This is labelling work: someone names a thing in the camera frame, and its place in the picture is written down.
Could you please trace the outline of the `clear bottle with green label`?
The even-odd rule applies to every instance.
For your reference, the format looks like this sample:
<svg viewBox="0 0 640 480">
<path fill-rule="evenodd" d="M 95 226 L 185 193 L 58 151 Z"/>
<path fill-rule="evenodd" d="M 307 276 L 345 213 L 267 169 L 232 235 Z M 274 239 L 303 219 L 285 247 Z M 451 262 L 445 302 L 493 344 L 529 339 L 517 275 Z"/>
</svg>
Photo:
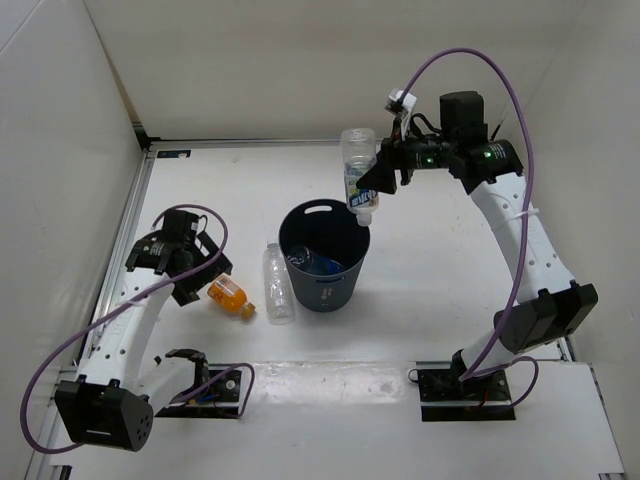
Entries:
<svg viewBox="0 0 640 480">
<path fill-rule="evenodd" d="M 376 137 L 372 129 L 344 130 L 340 138 L 346 205 L 361 227 L 368 227 L 378 208 L 378 192 L 358 187 L 358 181 L 376 162 Z"/>
</svg>

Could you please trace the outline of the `orange juice bottle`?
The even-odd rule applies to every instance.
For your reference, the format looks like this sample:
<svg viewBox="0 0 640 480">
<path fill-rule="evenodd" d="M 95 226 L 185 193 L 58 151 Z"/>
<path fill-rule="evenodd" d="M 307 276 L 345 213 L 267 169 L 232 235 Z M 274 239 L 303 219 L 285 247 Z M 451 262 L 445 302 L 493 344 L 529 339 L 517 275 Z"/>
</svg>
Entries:
<svg viewBox="0 0 640 480">
<path fill-rule="evenodd" d="M 239 315 L 244 320 L 255 313 L 255 305 L 248 300 L 245 291 L 227 274 L 220 274 L 213 280 L 207 295 L 224 311 Z"/>
</svg>

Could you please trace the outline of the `blue-tinted plastic bottle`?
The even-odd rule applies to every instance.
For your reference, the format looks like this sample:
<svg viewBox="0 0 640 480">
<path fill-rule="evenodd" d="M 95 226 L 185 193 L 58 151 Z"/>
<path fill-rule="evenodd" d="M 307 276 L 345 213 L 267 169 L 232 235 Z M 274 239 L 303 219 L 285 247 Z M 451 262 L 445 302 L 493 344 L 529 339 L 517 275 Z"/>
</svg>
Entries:
<svg viewBox="0 0 640 480">
<path fill-rule="evenodd" d="M 293 247 L 287 254 L 287 260 L 295 268 L 316 276 L 336 275 L 345 271 L 341 263 L 303 245 Z"/>
</svg>

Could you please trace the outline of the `clear plastic water bottle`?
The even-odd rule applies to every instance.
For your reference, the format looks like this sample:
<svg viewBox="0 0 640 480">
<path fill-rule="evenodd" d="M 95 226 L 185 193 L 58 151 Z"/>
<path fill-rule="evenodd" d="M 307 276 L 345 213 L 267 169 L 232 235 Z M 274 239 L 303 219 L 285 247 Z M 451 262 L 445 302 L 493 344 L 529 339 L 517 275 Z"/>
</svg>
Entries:
<svg viewBox="0 0 640 480">
<path fill-rule="evenodd" d="M 294 321 L 290 279 L 280 246 L 269 242 L 263 254 L 265 307 L 270 321 L 286 325 Z"/>
</svg>

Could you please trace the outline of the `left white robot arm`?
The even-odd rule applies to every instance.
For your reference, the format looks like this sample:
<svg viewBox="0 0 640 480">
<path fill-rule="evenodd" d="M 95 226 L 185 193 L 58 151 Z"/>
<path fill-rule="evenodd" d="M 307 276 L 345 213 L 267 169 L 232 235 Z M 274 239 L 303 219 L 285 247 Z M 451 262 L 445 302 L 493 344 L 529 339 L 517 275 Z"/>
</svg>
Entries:
<svg viewBox="0 0 640 480">
<path fill-rule="evenodd" d="M 210 388 L 206 355 L 174 348 L 141 369 L 159 314 L 169 300 L 183 307 L 231 262 L 192 211 L 171 209 L 161 226 L 137 240 L 125 261 L 122 302 L 76 379 L 56 388 L 54 401 L 75 444 L 138 451 L 155 415 L 175 401 L 197 400 Z"/>
</svg>

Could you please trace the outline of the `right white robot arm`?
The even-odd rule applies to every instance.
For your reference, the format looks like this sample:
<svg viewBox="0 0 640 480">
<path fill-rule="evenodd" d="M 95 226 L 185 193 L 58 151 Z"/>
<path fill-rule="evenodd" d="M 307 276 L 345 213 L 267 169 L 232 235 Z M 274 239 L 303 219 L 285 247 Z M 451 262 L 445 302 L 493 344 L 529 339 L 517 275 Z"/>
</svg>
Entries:
<svg viewBox="0 0 640 480">
<path fill-rule="evenodd" d="M 321 307 L 318 289 L 310 285 L 314 278 L 348 300 L 370 244 L 371 211 L 379 196 L 394 194 L 418 170 L 447 170 L 483 213 L 513 280 L 493 329 L 452 358 L 450 390 L 470 400 L 484 389 L 485 376 L 572 333 L 598 295 L 592 285 L 577 283 L 557 257 L 530 201 L 533 164 L 521 161 L 510 142 L 489 131 L 483 97 L 475 91 L 444 94 L 438 125 L 415 112 L 414 103 L 405 91 L 390 94 L 387 107 L 395 119 L 379 146 L 368 145 L 362 131 L 345 133 L 365 149 L 357 169 L 346 175 L 353 195 L 299 205 L 283 220 L 278 242 L 287 258 L 297 249 L 306 252 L 304 265 L 289 267 L 303 305 Z"/>
</svg>

